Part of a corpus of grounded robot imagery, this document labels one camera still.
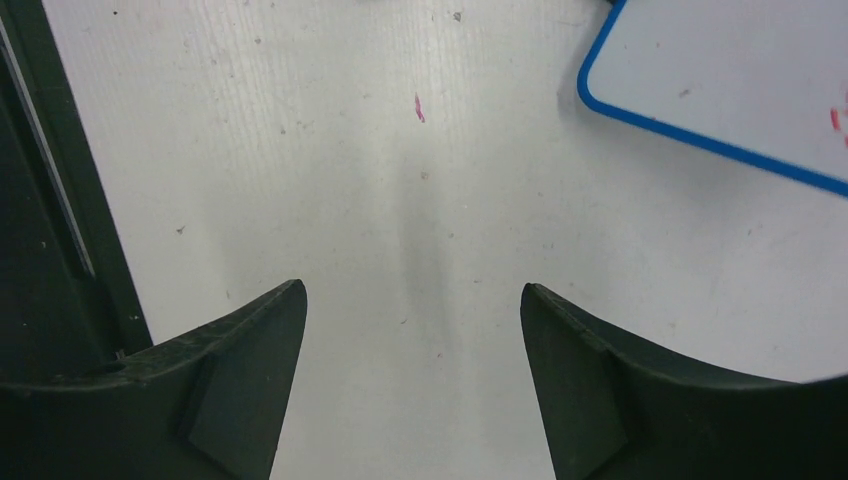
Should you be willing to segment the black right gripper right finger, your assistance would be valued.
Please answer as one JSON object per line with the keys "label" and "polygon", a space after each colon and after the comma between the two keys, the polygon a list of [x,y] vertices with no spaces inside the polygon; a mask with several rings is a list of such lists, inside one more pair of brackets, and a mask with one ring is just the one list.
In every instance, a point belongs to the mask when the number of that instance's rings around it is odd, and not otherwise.
{"label": "black right gripper right finger", "polygon": [[529,283],[520,317],[559,479],[843,479],[847,379],[679,354]]}

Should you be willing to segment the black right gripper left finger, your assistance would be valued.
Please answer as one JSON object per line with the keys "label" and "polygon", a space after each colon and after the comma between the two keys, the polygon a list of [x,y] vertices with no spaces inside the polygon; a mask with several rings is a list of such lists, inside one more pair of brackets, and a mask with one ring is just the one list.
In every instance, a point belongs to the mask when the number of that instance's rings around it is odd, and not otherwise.
{"label": "black right gripper left finger", "polygon": [[5,479],[266,479],[307,318],[292,279],[77,376],[1,386]]}

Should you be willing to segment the blue framed whiteboard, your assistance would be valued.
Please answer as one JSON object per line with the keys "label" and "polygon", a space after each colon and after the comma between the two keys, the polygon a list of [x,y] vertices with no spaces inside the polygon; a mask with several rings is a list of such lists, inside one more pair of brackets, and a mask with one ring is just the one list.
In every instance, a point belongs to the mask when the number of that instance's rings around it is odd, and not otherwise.
{"label": "blue framed whiteboard", "polygon": [[618,1],[577,91],[601,115],[847,192],[843,1]]}

